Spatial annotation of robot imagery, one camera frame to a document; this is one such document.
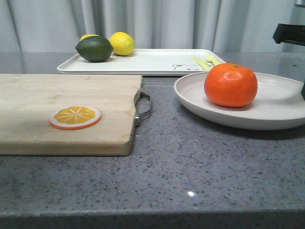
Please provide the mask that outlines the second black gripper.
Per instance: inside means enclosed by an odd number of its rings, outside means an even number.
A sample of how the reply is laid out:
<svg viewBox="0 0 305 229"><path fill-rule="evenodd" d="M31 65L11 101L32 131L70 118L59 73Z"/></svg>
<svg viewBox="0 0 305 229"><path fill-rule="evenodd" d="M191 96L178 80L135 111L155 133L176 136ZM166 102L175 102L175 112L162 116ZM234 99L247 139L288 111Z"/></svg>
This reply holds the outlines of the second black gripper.
<svg viewBox="0 0 305 229"><path fill-rule="evenodd" d="M305 45L305 26L304 25L291 25L291 24L278 24L273 34L275 43L282 42ZM301 90L301 96L305 100L305 83Z"/></svg>

